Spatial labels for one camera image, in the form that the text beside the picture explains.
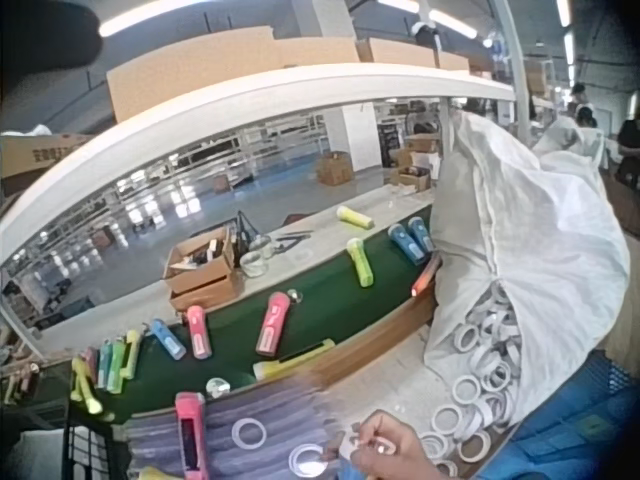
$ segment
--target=white pillar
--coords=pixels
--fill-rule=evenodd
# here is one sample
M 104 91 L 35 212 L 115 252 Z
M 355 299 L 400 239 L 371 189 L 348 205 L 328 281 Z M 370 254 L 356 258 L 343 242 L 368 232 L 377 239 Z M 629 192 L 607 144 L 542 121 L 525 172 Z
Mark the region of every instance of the white pillar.
M 344 0 L 292 0 L 304 37 L 350 37 L 356 32 Z M 382 165 L 376 115 L 372 103 L 322 112 L 331 150 L 349 152 L 353 170 Z

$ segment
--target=white shelf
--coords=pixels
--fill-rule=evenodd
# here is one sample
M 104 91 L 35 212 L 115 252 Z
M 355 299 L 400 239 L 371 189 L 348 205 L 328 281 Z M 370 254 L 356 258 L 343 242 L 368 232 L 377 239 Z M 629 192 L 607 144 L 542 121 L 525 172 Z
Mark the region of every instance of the white shelf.
M 0 220 L 0 265 L 91 193 L 184 145 L 269 118 L 391 97 L 515 101 L 511 87 L 479 77 L 374 63 L 289 68 L 205 87 L 116 125 L 43 175 Z

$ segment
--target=hand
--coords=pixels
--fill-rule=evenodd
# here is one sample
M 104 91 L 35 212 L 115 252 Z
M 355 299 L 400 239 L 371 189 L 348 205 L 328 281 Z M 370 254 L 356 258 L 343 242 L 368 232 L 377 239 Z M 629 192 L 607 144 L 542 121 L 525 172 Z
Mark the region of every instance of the hand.
M 396 446 L 394 455 L 384 455 L 367 447 L 380 436 Z M 447 478 L 427 458 L 415 430 L 394 416 L 378 410 L 360 426 L 360 444 L 351 463 L 369 476 L 383 480 L 441 480 Z

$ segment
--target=pink flashlight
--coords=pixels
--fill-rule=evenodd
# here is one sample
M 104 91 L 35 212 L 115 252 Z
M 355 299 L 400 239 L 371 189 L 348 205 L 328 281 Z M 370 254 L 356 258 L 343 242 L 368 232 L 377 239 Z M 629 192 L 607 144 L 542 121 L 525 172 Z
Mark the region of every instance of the pink flashlight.
M 191 344 L 193 346 L 193 356 L 198 360 L 204 360 L 211 356 L 211 344 L 209 343 L 209 332 L 205 313 L 202 307 L 192 306 L 187 310 L 187 321 L 189 322 L 189 332 L 191 333 Z
M 180 392 L 176 395 L 176 414 L 182 446 L 185 480 L 209 480 L 204 433 L 204 396 Z
M 256 346 L 256 352 L 260 355 L 273 357 L 276 354 L 282 336 L 284 319 L 290 305 L 291 300 L 282 292 L 275 292 L 269 297 L 267 313 L 264 315 L 260 338 Z

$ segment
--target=cardboard box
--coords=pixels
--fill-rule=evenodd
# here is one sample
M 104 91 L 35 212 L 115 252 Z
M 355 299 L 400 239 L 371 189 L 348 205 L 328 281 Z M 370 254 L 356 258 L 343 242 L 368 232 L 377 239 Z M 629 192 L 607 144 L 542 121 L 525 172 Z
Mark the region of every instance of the cardboard box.
M 91 138 L 91 135 L 75 133 L 0 136 L 3 195 L 8 197 L 24 192 L 44 172 Z
M 189 307 L 197 305 L 205 310 L 230 302 L 242 292 L 242 278 L 230 274 L 213 280 L 188 292 L 171 293 L 169 303 L 178 312 L 184 312 Z
M 218 258 L 214 258 L 196 270 L 180 271 L 171 268 L 171 265 L 181 262 L 187 255 L 206 248 L 211 240 L 222 240 L 224 242 L 222 255 Z M 189 238 L 173 247 L 164 268 L 163 278 L 173 293 L 180 294 L 230 275 L 233 272 L 233 262 L 233 245 L 231 244 L 229 229 L 222 227 L 212 232 Z
M 547 76 L 544 66 L 536 60 L 525 60 L 524 70 L 527 76 L 529 92 L 542 98 L 547 98 Z
M 283 67 L 360 63 L 352 38 L 302 37 L 276 40 Z
M 453 53 L 440 52 L 440 69 L 454 72 L 469 73 L 469 59 L 454 55 Z
M 281 66 L 271 27 L 241 28 L 153 50 L 107 72 L 107 82 L 122 122 L 185 93 Z
M 418 133 L 407 137 L 407 150 L 422 153 L 437 153 L 440 148 L 440 134 Z
M 416 175 L 409 175 L 407 172 L 408 168 L 396 168 L 391 172 L 390 182 L 391 185 L 409 185 L 416 187 L 417 192 L 423 192 L 424 190 L 428 190 L 431 188 L 431 175 L 429 171 L 426 169 L 422 169 L 426 171 L 426 175 L 418 177 Z
M 399 148 L 391 152 L 391 158 L 395 161 L 398 168 L 405 168 L 413 165 L 411 150 L 408 148 Z
M 351 156 L 347 152 L 323 154 L 316 163 L 318 182 L 335 186 L 353 180 Z
M 356 48 L 358 49 L 361 62 L 392 63 L 436 68 L 433 50 L 419 47 L 418 45 L 392 42 L 380 38 L 369 38 L 358 41 Z

